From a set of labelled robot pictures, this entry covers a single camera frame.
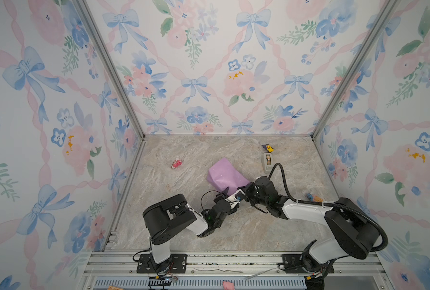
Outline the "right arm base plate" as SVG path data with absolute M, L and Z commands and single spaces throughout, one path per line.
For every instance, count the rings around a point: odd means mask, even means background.
M 303 254 L 283 254 L 281 256 L 282 263 L 279 264 L 279 269 L 288 274 L 325 274 L 333 273 L 333 264 L 335 259 L 326 263 L 318 263 L 313 258 Z

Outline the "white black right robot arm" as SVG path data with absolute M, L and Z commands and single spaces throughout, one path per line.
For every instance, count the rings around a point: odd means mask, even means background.
M 276 218 L 314 222 L 332 233 L 328 239 L 311 241 L 292 262 L 284 262 L 284 271 L 324 272 L 340 258 L 364 260 L 370 252 L 380 251 L 388 244 L 381 226 L 346 198 L 334 203 L 297 200 L 280 195 L 269 180 L 241 187 L 235 197 L 256 209 L 264 206 L 265 213 Z

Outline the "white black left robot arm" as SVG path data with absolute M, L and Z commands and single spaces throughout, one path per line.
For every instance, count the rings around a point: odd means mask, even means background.
M 143 212 L 150 240 L 149 257 L 147 262 L 142 263 L 146 269 L 154 270 L 159 276 L 171 270 L 175 256 L 170 251 L 170 240 L 184 230 L 204 238 L 221 228 L 226 217 L 237 211 L 245 197 L 241 189 L 232 195 L 227 193 L 227 188 L 223 192 L 217 192 L 215 205 L 200 213 L 190 206 L 182 194 L 148 207 Z

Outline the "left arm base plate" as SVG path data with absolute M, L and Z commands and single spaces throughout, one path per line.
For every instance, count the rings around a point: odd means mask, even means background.
M 166 274 L 184 274 L 187 267 L 186 254 L 171 254 L 162 263 L 156 263 L 151 254 L 141 254 L 138 259 L 136 272 L 138 274 L 156 274 L 164 276 Z

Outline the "pink purple wrapping paper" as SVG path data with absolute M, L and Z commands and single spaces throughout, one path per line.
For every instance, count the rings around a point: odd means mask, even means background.
M 226 158 L 209 168 L 207 181 L 219 192 L 228 188 L 228 196 L 235 194 L 239 187 L 250 183 Z

